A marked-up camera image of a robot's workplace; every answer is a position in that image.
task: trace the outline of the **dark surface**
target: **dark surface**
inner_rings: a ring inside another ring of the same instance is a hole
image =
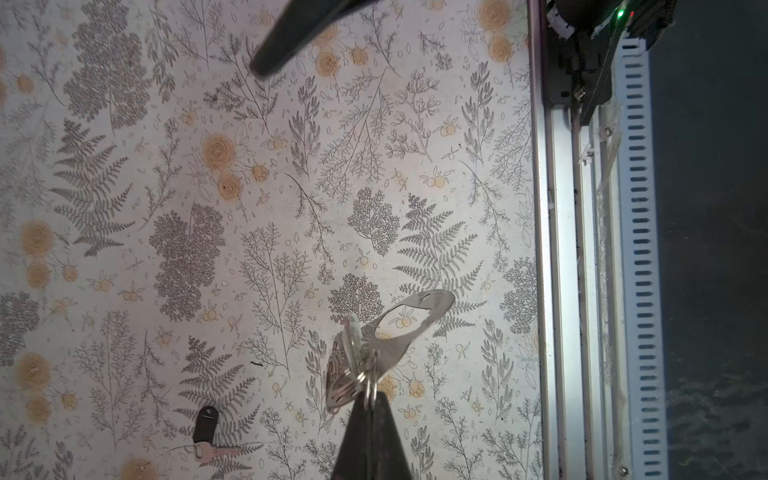
[[[768,2],[680,0],[650,53],[670,476],[768,478]]]
[[[392,410],[379,392],[376,407],[365,410],[355,399],[331,480],[411,480]]]

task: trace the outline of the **key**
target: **key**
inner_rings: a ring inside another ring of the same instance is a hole
[[[240,447],[218,448],[209,442],[198,442],[194,444],[194,458],[201,464],[210,463],[222,455],[239,455],[243,450]]]

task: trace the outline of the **branch illustration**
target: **branch illustration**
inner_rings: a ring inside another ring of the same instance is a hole
[[[296,175],[301,177],[305,174],[310,178],[310,157],[315,157],[320,149],[320,126],[315,122],[320,109],[320,103],[317,101],[317,86],[315,78],[308,77],[304,85],[299,87],[299,105],[304,107],[304,115],[300,111],[296,112],[296,117],[289,120],[289,127],[293,135],[293,145],[290,153],[293,156],[293,167],[296,168]]]
[[[208,49],[218,45],[226,31],[221,21],[222,5],[218,0],[181,0],[181,10],[196,30],[203,33],[203,47],[199,49],[193,38],[193,32],[182,26],[181,34],[171,32],[181,51],[189,58],[205,60],[210,69],[211,55]]]
[[[144,218],[144,223],[139,227],[139,230],[146,227],[149,220],[152,220],[154,213],[158,209],[162,209],[176,193],[176,190],[169,183],[170,179],[176,177],[181,171],[180,165],[171,165],[174,161],[176,150],[179,148],[179,138],[176,136],[179,129],[175,118],[165,122],[164,126],[165,137],[168,139],[168,145],[160,148],[160,156],[163,158],[164,165],[163,167],[160,165],[152,167],[152,171],[157,174],[157,188],[144,187],[147,191],[149,204],[147,205],[147,217]]]
[[[440,345],[433,343],[427,349],[427,363],[424,368],[427,371],[427,378],[432,384],[432,398],[437,399],[440,389],[448,382],[445,373],[440,373],[438,367],[443,364],[445,353]]]
[[[487,61],[478,65],[477,71],[472,73],[469,82],[472,91],[477,94],[477,100],[469,97],[462,106],[462,113],[468,127],[464,132],[464,141],[467,144],[465,149],[472,163],[484,163],[482,147],[491,141],[495,133],[493,129],[495,114],[488,106],[493,99],[493,88],[488,81],[490,75]]]
[[[326,206],[315,198],[314,194],[308,194],[303,189],[301,184],[293,178],[290,174],[286,174],[296,184],[299,189],[299,206],[296,209],[296,218],[300,218],[305,213],[310,218],[310,227],[304,232],[306,238],[314,238],[315,243],[312,245],[312,253],[317,258],[321,259],[320,269],[317,273],[317,279],[323,284],[328,285],[333,280],[333,271],[331,265],[333,265],[333,257],[331,251],[326,245],[325,235],[333,235],[333,229],[330,223],[323,220],[321,215],[325,213]]]
[[[131,375],[136,339],[128,329],[126,312],[110,311],[101,324],[100,339],[82,343],[75,351],[80,370],[96,383],[91,388],[94,426],[108,430],[114,450],[132,438],[144,420],[144,407],[133,398],[135,375]]]
[[[230,34],[227,44],[221,47],[221,56],[216,58],[226,65],[234,65],[237,71],[231,80],[221,82],[213,93],[205,92],[204,100],[211,108],[234,113],[235,120],[260,120],[263,131],[269,134],[267,119],[275,109],[278,88],[285,81],[286,74],[275,74],[264,81],[248,74],[248,64],[255,53],[256,47],[248,37],[243,53],[243,41]]]
[[[272,222],[266,228],[243,233],[241,239],[247,260],[240,262],[240,272],[251,289],[259,294],[253,303],[253,312],[264,331],[273,335],[280,333],[285,361],[277,360],[261,332],[255,341],[249,340],[248,346],[259,361],[285,367],[290,378],[288,352],[303,345],[306,332],[300,325],[301,302],[293,297],[306,277],[309,259],[306,253],[298,250],[291,255],[277,253],[279,238],[280,232]]]
[[[419,142],[409,141],[408,134],[398,134],[396,129],[392,129],[387,137],[391,143],[384,146],[387,157],[402,159],[407,154],[418,154],[426,156],[429,163],[434,163],[428,151],[432,129],[425,126],[425,120],[440,112],[438,106],[441,102],[435,99],[435,95],[430,95],[426,99],[423,95],[430,91],[437,91],[439,85],[440,80],[432,77],[424,78],[424,71],[416,70],[411,74],[411,80],[406,85],[406,89],[395,92],[395,97],[398,99],[395,105],[407,106],[415,118],[408,118],[404,111],[397,111],[392,126],[407,124]]]
[[[518,407],[518,414],[527,430],[519,434],[509,431],[495,434],[486,429],[482,439],[488,445],[488,453],[501,467],[498,473],[504,480],[536,480],[542,474],[541,449],[538,447],[542,443],[541,420],[537,420],[541,416],[541,400],[532,402],[525,399],[523,405]]]
[[[162,427],[166,438],[173,438],[176,435],[176,426],[166,417],[165,410],[170,407],[170,403],[165,399],[167,394],[167,383],[161,382],[152,372],[150,365],[163,366],[163,363],[152,351],[152,346],[147,341],[147,331],[144,331],[144,352],[139,356],[139,363],[136,365],[136,377],[144,377],[144,385],[141,387],[141,401],[147,398],[152,399],[154,409],[154,424]]]
[[[482,371],[483,395],[489,402],[493,402],[496,407],[494,413],[495,421],[501,419],[504,421],[512,408],[512,388],[509,381],[512,377],[512,368],[514,363],[507,357],[503,351],[505,338],[502,329],[496,328],[493,320],[485,320],[483,329],[485,340],[482,342],[482,357],[488,363]]]
[[[438,400],[435,407],[435,414],[449,429],[449,435],[442,437],[442,444],[456,454],[456,458],[448,460],[443,468],[454,472],[461,480],[472,480],[476,478],[473,476],[475,469],[482,465],[482,450],[470,450],[466,417],[456,418],[457,412],[456,403],[447,398]]]
[[[372,84],[378,79],[376,90],[370,103],[363,107],[355,106],[341,120],[341,128],[345,132],[341,138],[330,143],[321,155],[323,172],[320,175],[318,188],[331,198],[338,198],[340,204],[346,202],[351,194],[349,190],[349,175],[357,178],[366,177],[366,182],[378,182],[381,178],[381,155],[376,152],[384,132],[386,118],[392,113],[392,106],[386,95],[381,93],[381,83],[387,69],[379,77],[362,76],[355,79],[353,84],[345,85],[341,90],[345,94],[359,95],[360,89],[354,85]]]
[[[283,420],[280,414],[271,407],[264,410],[261,414],[259,423],[266,429],[270,437],[274,437],[272,445],[266,447],[266,454],[269,458],[278,462],[284,472],[273,470],[267,476],[267,480],[297,480],[306,474],[306,460],[301,459],[297,463],[291,463],[291,452],[294,451],[293,435],[290,429],[285,427],[280,429],[278,426]]]
[[[507,236],[502,233],[501,224],[509,222],[509,216],[501,209],[496,202],[501,200],[502,192],[490,180],[483,181],[476,172],[464,161],[459,160],[467,170],[472,174],[469,190],[469,204],[474,205],[482,195],[483,216],[480,217],[481,225],[489,225],[491,230],[485,235],[485,240],[489,245],[496,247],[494,255],[494,266],[497,268],[503,265],[502,255],[509,251]]]

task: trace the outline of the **black key fob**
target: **black key fob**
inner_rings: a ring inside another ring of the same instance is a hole
[[[219,422],[219,412],[214,407],[203,407],[197,413],[197,421],[192,432],[192,442],[214,442],[216,424]]]

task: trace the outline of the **orange flower illustration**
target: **orange flower illustration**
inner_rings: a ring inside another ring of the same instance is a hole
[[[203,162],[208,168],[220,170],[228,167],[235,157],[232,141],[222,134],[213,134],[203,143]]]
[[[26,254],[43,257],[53,247],[53,232],[46,222],[33,220],[22,225],[19,240]]]
[[[78,268],[74,265],[64,265],[64,280],[74,282],[78,279]]]
[[[411,380],[408,384],[408,391],[412,397],[417,399],[422,398],[425,393],[424,385],[419,380]]]
[[[51,364],[37,353],[24,355],[16,365],[16,384],[24,390],[43,390],[50,379]]]
[[[509,23],[511,12],[506,0],[482,0],[478,5],[478,23],[485,30],[501,30]]]
[[[44,289],[51,282],[51,269],[42,262],[34,262],[27,267],[27,284],[38,290]]]
[[[194,111],[192,110],[185,111],[183,114],[181,114],[181,121],[189,127],[194,125],[194,121],[196,118],[197,118],[197,114],[194,113]]]
[[[355,47],[352,49],[352,63],[355,65],[365,65],[368,63],[368,52],[364,48]]]
[[[334,23],[331,25],[328,25],[325,30],[323,30],[320,35],[317,35],[314,40],[312,40],[312,43],[317,45],[318,47],[325,47],[327,45],[330,45],[333,43],[334,40],[336,40],[336,37],[339,36],[339,27]]]
[[[339,59],[332,51],[323,50],[317,55],[315,69],[321,77],[332,77],[339,70]]]
[[[269,140],[262,143],[262,145],[266,145],[269,150],[279,150],[280,148],[285,147],[286,144],[286,141],[283,138],[284,134],[284,131],[278,132],[272,135]]]
[[[264,164],[255,166],[251,173],[253,174],[253,179],[257,182],[263,182],[270,177],[270,171],[266,169]]]
[[[74,410],[78,406],[78,397],[74,393],[65,393],[61,396],[61,404],[67,410]]]
[[[219,195],[224,200],[234,200],[240,196],[240,178],[232,174],[223,174],[219,179]]]
[[[491,60],[505,63],[512,56],[512,43],[504,35],[495,35],[488,44]]]
[[[432,10],[433,12],[439,12],[442,10],[443,7],[445,7],[445,1],[444,0],[427,0],[426,7],[427,7],[427,10]]]
[[[51,403],[41,396],[32,397],[27,402],[27,417],[33,423],[43,425],[51,416]]]
[[[35,83],[32,82],[30,77],[26,75],[19,75],[16,78],[16,87],[18,87],[18,90],[22,94],[31,94],[35,89]]]
[[[123,464],[120,480],[158,480],[157,470],[152,462],[142,458],[132,458]]]
[[[379,391],[386,395],[389,403],[392,403],[397,396],[397,384],[395,383],[395,380],[389,375],[384,377],[384,380],[379,383]]]

